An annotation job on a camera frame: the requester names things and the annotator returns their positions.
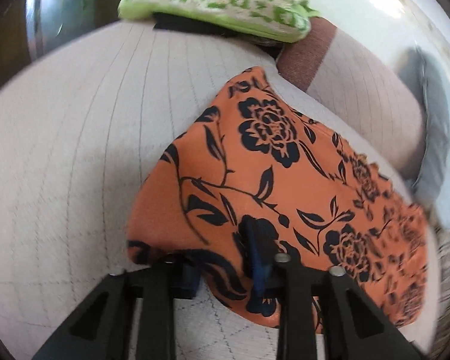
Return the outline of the orange black floral cloth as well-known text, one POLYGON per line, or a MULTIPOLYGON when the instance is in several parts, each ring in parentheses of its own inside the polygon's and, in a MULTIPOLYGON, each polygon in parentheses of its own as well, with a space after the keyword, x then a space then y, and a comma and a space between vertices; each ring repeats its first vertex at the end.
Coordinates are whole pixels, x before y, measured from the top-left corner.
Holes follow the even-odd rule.
POLYGON ((233 77, 164 151, 136 198, 137 264, 194 262, 231 311, 275 328, 274 257, 345 269, 398 327, 424 305, 428 225, 379 167, 288 105, 260 67, 233 77))

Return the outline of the light grey-blue pillow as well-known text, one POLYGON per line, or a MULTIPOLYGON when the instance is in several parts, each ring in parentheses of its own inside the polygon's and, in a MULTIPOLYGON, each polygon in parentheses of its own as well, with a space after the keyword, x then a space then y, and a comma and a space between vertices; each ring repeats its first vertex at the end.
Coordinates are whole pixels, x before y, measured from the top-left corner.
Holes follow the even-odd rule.
POLYGON ((438 59, 416 47, 401 70, 424 110, 425 149, 412 184, 415 199, 435 226, 450 232, 450 81, 438 59))

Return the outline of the beige bolster with brown band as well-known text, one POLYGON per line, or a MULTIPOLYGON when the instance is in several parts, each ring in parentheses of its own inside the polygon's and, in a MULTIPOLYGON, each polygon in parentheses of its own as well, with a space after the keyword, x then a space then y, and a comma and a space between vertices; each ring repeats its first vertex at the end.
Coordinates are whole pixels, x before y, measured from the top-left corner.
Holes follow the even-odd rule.
POLYGON ((368 48, 324 18, 287 44, 279 74, 364 137, 405 179, 419 174, 425 119, 419 101, 368 48))

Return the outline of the black flat item under pillow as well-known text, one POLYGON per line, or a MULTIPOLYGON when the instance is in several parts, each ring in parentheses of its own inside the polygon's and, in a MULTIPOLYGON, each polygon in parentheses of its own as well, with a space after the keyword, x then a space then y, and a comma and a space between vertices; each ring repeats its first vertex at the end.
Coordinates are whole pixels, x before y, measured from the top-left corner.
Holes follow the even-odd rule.
POLYGON ((224 28, 216 24, 190 19, 183 16, 175 16, 165 13, 153 13, 155 29, 174 31, 179 33, 217 36, 221 38, 234 38, 255 45, 273 59, 277 59, 284 48, 284 43, 272 39, 259 37, 247 33, 239 33, 236 30, 224 28))

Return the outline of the green patterned white pillow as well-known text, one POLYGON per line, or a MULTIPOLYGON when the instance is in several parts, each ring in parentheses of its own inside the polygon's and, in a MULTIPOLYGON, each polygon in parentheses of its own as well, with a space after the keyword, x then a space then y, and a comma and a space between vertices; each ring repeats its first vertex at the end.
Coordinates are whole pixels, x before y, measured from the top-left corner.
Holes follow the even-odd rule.
POLYGON ((147 19, 154 13, 215 24, 238 33, 295 43, 319 13, 310 0, 121 0, 118 17, 147 19))

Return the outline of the wooden glass-panel door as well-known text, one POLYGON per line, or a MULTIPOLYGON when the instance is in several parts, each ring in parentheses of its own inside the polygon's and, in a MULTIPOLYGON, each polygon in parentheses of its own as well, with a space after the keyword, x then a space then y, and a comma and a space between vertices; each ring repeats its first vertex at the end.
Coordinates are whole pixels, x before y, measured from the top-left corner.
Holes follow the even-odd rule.
POLYGON ((117 20, 120 0, 0 0, 0 88, 24 67, 117 20))

